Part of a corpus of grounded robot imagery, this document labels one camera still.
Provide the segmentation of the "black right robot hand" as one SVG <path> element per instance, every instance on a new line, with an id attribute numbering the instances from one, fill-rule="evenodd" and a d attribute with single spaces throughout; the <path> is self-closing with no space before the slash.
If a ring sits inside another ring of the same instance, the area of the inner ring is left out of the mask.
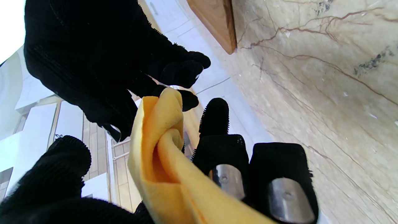
<path id="1" fill-rule="evenodd" d="M 132 94 L 180 86 L 188 111 L 198 106 L 188 88 L 211 65 L 152 28 L 136 0 L 27 0 L 25 30 L 28 72 L 117 142 L 131 135 Z"/>

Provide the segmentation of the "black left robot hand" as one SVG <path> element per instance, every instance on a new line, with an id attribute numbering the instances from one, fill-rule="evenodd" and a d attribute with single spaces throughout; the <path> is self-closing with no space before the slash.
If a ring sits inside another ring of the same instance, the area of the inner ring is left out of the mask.
<path id="1" fill-rule="evenodd" d="M 303 147 L 295 143 L 256 143 L 249 161 L 243 151 L 243 138 L 229 135 L 229 107 L 222 98 L 213 98 L 201 117 L 200 141 L 192 156 L 193 164 L 205 175 L 217 165 L 238 168 L 250 184 L 244 202 L 277 223 L 288 209 L 303 206 L 274 207 L 276 199 L 293 197 L 278 181 L 293 180 L 303 192 L 304 202 L 319 217 L 317 196 L 312 185 Z M 12 194 L 1 202 L 2 224 L 155 224 L 148 206 L 141 202 L 134 212 L 105 200 L 81 196 L 83 176 L 91 165 L 86 145 L 73 136 L 55 140 L 35 165 L 18 181 Z"/>

